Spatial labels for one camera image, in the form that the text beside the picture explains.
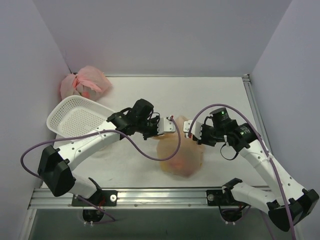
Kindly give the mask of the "banana print plastic bag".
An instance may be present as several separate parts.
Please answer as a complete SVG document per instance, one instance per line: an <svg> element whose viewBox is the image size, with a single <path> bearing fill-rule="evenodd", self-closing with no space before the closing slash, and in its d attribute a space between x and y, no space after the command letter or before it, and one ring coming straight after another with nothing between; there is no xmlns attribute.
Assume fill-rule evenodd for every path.
<svg viewBox="0 0 320 240"><path fill-rule="evenodd" d="M180 130L180 148L174 157L159 163L163 172L184 178L189 178L201 169L205 152L205 147L203 145L198 145L190 138L185 137L183 127L184 122L188 120L189 119L183 115L180 115L175 120L178 125L178 129ZM159 159L171 156L175 152L179 141L178 134L176 132L165 133L161 136L154 137L153 139L158 141L156 153Z"/></svg>

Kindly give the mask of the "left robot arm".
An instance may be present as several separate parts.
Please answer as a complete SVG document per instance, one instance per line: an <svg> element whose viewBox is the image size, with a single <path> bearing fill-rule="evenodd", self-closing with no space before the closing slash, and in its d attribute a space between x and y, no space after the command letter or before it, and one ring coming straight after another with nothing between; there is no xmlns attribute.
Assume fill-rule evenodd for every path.
<svg viewBox="0 0 320 240"><path fill-rule="evenodd" d="M58 148L48 145L41 153L37 174L55 197L71 193L83 197L90 206L97 205L101 201L99 185L73 171L100 149L135 133L147 140L176 130L171 117L152 116L153 112L150 102L139 99L133 107L111 114L88 134L66 138L67 143Z"/></svg>

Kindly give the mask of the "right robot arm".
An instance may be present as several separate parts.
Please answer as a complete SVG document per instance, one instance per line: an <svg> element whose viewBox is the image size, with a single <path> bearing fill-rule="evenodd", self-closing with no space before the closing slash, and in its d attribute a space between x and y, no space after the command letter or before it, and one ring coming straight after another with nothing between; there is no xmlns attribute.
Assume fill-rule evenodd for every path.
<svg viewBox="0 0 320 240"><path fill-rule="evenodd" d="M294 231L294 226L312 212L319 194L314 189L306 189L283 168L249 120L238 124L230 118L228 109L228 105L220 104L212 111L208 116L212 125L193 119L188 135L199 145L213 147L222 143L233 148L236 156L250 163L270 191L234 178L222 186L222 200L228 205L242 202L253 206L266 213L278 229Z"/></svg>

